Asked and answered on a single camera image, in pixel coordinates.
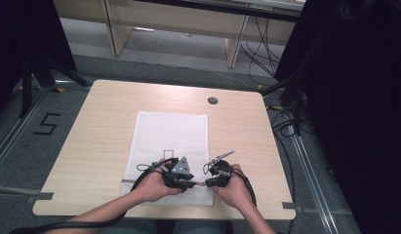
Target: gray carpet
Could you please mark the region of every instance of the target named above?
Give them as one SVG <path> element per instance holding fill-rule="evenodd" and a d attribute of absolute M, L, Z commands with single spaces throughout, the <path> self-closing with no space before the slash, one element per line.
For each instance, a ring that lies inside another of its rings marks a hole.
<path fill-rule="evenodd" d="M 75 56 L 75 61 L 79 68 L 79 74 L 91 82 L 98 78 L 104 78 L 243 91 L 251 91 L 257 86 L 248 74 L 220 73 L 244 82 L 247 85 L 245 86 L 238 81 L 228 80 L 206 71 L 83 56 Z M 66 79 L 57 72 L 54 74 L 57 79 Z M 265 77 L 256 78 L 261 79 L 262 82 L 273 83 Z M 42 188 L 87 93 L 88 91 L 85 90 L 66 89 L 62 93 L 47 94 L 17 145 L 0 168 L 0 186 L 31 190 Z M 266 97 L 264 101 L 269 105 L 278 105 L 277 99 L 280 95 L 281 91 L 275 92 Z M 20 91 L 15 91 L 0 115 L 0 142 L 18 119 L 20 99 Z M 49 126 L 40 126 L 44 116 L 48 113 L 60 114 L 60 116 L 50 116 L 47 120 L 49 123 L 57 124 L 57 127 L 51 135 L 36 135 L 35 132 L 48 132 L 50 130 Z M 268 111 L 270 120 L 273 120 L 277 114 L 277 111 Z M 275 124 L 282 121 L 284 120 L 278 117 Z M 328 162 L 316 134 L 307 133 L 313 132 L 310 122 L 304 122 L 302 127 L 306 130 L 306 132 L 302 132 L 302 140 L 329 206 L 333 211 L 338 230 L 340 233 L 359 233 L 337 182 L 328 173 Z M 294 180 L 296 203 L 302 208 L 302 212 L 298 213 L 294 220 L 292 233 L 325 233 L 302 172 L 300 161 L 297 158 L 295 147 L 289 137 L 279 136 L 286 146 L 293 167 L 294 177 L 291 177 L 286 154 L 278 141 L 278 149 L 286 177 L 291 191 L 292 179 Z M 36 216 L 31 211 L 32 204 L 26 203 L 26 199 L 27 196 L 0 194 L 0 233 L 8 233 L 21 226 L 35 226 L 67 219 L 67 217 Z M 276 231 L 286 233 L 290 221 L 270 221 L 269 223 Z M 234 220 L 233 226 L 236 234 L 251 233 L 244 220 Z"/>

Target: forearm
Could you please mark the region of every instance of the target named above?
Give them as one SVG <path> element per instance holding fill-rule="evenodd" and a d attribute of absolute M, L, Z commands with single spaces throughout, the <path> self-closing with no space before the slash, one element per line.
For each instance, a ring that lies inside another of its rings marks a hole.
<path fill-rule="evenodd" d="M 132 192 L 112 200 L 100 207 L 90 210 L 84 214 L 76 216 L 69 221 L 85 221 L 85 222 L 101 222 L 109 221 L 122 215 L 127 210 L 140 204 L 142 197 L 138 192 Z M 75 228 L 75 229 L 58 229 L 47 233 L 99 233 L 100 228 Z"/>
<path fill-rule="evenodd" d="M 252 203 L 242 204 L 238 210 L 245 217 L 254 234 L 275 234 L 263 216 L 261 216 L 258 208 Z"/>

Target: person's left hand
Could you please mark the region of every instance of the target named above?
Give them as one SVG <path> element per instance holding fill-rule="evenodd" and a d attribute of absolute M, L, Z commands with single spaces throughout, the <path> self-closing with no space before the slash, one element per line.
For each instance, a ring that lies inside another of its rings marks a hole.
<path fill-rule="evenodd" d="M 177 195 L 182 193 L 180 188 L 167 187 L 163 182 L 163 170 L 158 167 L 156 172 L 148 174 L 133 193 L 139 193 L 142 202 L 155 202 L 167 195 Z"/>

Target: hand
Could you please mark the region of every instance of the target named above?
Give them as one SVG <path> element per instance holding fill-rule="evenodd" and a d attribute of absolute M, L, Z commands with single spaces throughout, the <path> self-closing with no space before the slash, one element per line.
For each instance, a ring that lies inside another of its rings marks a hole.
<path fill-rule="evenodd" d="M 141 202 L 155 202 L 167 195 L 177 195 L 182 193 L 179 188 L 167 187 L 163 182 L 163 170 L 158 167 L 156 172 L 148 174 L 133 191 L 140 194 Z"/>
<path fill-rule="evenodd" d="M 232 165 L 231 168 L 242 172 L 238 164 Z M 218 194 L 228 206 L 236 209 L 239 209 L 240 206 L 253 204 L 251 195 L 243 179 L 234 173 L 231 174 L 230 181 L 226 187 L 213 186 L 213 191 Z"/>

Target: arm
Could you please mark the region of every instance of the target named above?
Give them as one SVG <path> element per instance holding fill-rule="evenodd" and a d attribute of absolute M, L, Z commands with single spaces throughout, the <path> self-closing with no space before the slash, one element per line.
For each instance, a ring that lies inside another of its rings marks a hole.
<path fill-rule="evenodd" d="M 90 210 L 84 214 L 74 217 L 69 221 L 108 221 L 122 215 L 127 210 L 144 202 L 155 202 L 167 195 L 177 195 L 181 193 L 179 188 L 170 188 L 164 185 L 163 178 L 158 173 L 149 174 L 139 186 L 132 192 L 112 200 L 100 207 Z M 47 233 L 99 233 L 101 229 L 97 228 L 76 228 L 76 229 L 58 229 Z"/>
<path fill-rule="evenodd" d="M 235 164 L 233 169 L 240 170 L 240 166 Z M 258 208 L 253 205 L 251 196 L 246 188 L 243 179 L 236 174 L 231 174 L 231 178 L 226 187 L 213 187 L 213 191 L 218 194 L 228 206 L 236 208 L 251 226 L 255 234 L 275 234 L 273 229 L 267 224 Z"/>

